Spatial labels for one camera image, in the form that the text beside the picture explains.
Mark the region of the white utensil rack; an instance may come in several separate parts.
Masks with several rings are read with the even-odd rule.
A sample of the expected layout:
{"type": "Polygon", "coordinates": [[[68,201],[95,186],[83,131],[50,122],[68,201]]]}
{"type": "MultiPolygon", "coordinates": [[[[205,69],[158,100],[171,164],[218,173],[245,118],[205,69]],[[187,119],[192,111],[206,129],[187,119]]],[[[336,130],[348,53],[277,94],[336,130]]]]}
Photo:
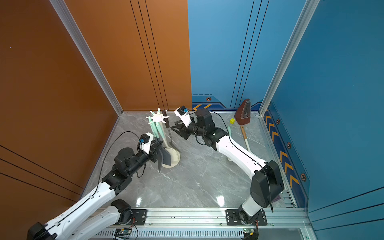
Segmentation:
{"type": "Polygon", "coordinates": [[[180,159],[181,159],[181,155],[178,151],[176,151],[174,148],[172,148],[170,146],[170,138],[169,138],[169,135],[167,136],[166,134],[166,131],[164,129],[164,125],[165,125],[165,117],[162,113],[162,111],[160,109],[158,109],[158,111],[156,113],[152,112],[151,111],[151,116],[148,116],[147,119],[149,120],[149,118],[152,118],[152,120],[154,122],[158,122],[162,128],[162,131],[164,132],[164,135],[165,135],[165,138],[166,138],[166,143],[167,143],[167,150],[170,152],[171,156],[172,156],[172,163],[171,163],[171,167],[170,168],[173,168],[175,167],[179,162],[180,162],[180,159]]]}

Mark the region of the wooden handle white spatula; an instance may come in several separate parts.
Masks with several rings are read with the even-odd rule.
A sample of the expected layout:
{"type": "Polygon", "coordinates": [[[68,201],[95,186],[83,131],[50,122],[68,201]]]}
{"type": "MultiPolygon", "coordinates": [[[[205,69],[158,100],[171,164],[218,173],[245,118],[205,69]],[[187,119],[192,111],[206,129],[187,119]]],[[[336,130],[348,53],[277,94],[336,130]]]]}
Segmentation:
{"type": "Polygon", "coordinates": [[[251,148],[250,148],[250,145],[249,145],[249,142],[248,142],[248,137],[247,137],[245,128],[244,128],[243,125],[240,125],[240,127],[241,127],[241,131],[242,131],[242,134],[243,134],[243,138],[244,138],[247,150],[251,153],[252,151],[251,151],[251,148]]]}

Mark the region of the mint handle white spatula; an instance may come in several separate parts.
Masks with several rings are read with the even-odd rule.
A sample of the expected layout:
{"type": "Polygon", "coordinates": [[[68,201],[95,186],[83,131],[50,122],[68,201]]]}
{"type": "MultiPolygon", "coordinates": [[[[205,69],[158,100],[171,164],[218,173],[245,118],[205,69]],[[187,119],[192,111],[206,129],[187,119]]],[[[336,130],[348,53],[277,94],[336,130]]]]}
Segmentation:
{"type": "Polygon", "coordinates": [[[232,130],[231,130],[231,126],[228,126],[228,134],[229,134],[230,142],[232,143],[232,130]]]}

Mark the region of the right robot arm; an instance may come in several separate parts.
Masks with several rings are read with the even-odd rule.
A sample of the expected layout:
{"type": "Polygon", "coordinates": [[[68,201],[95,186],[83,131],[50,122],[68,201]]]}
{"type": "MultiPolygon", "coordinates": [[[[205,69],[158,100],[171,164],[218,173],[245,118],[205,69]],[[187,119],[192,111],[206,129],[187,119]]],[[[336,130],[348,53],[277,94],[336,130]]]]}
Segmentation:
{"type": "Polygon", "coordinates": [[[211,112],[199,109],[194,112],[182,106],[174,111],[180,118],[171,129],[187,140],[189,136],[201,137],[204,144],[225,155],[250,178],[250,196],[239,207],[239,218],[244,225],[253,225],[258,213],[271,205],[272,201],[285,189],[279,165],[252,154],[230,137],[229,133],[217,127],[211,112]]]}

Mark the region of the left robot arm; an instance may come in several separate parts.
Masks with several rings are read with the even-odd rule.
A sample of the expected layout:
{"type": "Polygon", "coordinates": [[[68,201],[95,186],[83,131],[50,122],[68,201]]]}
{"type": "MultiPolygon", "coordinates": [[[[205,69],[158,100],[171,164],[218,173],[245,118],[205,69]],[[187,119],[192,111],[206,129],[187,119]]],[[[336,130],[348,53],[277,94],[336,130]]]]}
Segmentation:
{"type": "Polygon", "coordinates": [[[114,198],[131,182],[133,175],[148,161],[162,162],[161,141],[151,141],[134,153],[121,149],[112,170],[85,197],[46,224],[36,223],[27,233],[28,240],[88,240],[120,220],[129,220],[131,207],[114,198]]]}

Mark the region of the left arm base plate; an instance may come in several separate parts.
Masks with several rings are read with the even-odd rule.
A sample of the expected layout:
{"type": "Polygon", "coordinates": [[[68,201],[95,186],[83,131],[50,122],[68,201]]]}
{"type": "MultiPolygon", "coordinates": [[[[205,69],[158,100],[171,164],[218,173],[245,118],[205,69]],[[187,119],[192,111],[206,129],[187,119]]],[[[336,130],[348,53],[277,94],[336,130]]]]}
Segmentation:
{"type": "Polygon", "coordinates": [[[120,215],[116,225],[121,226],[143,226],[147,219],[147,209],[132,209],[120,215]]]}

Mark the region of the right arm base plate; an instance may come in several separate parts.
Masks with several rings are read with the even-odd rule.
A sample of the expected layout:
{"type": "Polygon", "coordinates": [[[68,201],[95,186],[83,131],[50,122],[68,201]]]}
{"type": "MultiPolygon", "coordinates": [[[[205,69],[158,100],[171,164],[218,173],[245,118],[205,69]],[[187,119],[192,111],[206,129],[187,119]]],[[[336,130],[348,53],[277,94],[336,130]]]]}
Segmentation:
{"type": "Polygon", "coordinates": [[[253,216],[248,216],[243,210],[227,209],[225,210],[228,226],[267,226],[267,217],[264,210],[258,211],[253,216]]]}

